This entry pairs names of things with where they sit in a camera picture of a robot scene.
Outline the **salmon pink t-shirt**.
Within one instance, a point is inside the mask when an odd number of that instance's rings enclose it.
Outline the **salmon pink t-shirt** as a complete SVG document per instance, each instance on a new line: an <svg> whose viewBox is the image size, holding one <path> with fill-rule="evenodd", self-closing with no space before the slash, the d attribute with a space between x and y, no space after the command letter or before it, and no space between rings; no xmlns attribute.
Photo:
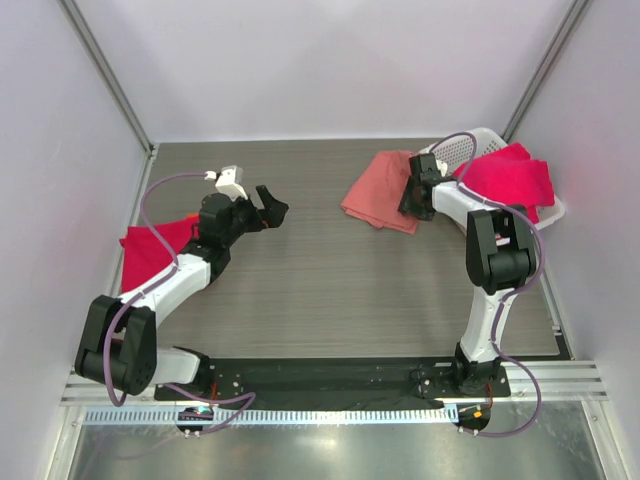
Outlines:
<svg viewBox="0 0 640 480"><path fill-rule="evenodd" d="M410 175L410 151L378 152L342 200L343 211L376 229L413 235L418 220L398 210Z"/></svg>

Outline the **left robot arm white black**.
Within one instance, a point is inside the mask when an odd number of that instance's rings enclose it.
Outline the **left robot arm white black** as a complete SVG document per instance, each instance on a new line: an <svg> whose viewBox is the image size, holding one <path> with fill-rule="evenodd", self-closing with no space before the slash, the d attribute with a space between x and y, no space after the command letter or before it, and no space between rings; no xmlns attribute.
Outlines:
<svg viewBox="0 0 640 480"><path fill-rule="evenodd" d="M193 399L211 391L208 357L181 347L159 348L157 329L189 297L217 280L242 235L281 226L288 204L264 185L256 191L260 207L223 193L205 197L175 261L134 290L92 301L76 354L77 375L128 395L166 383L178 384Z"/></svg>

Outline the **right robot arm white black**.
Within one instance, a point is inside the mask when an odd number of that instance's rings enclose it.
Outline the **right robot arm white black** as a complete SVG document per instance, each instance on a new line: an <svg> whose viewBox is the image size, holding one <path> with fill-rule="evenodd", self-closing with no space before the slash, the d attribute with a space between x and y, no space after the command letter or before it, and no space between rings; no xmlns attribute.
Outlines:
<svg viewBox="0 0 640 480"><path fill-rule="evenodd" d="M447 390L480 396L499 380L506 320L516 296L538 271L540 235L525 208L483 198L443 175L432 153L409 159L398 210L424 221L440 213L465 228L472 307L451 368L441 378Z"/></svg>

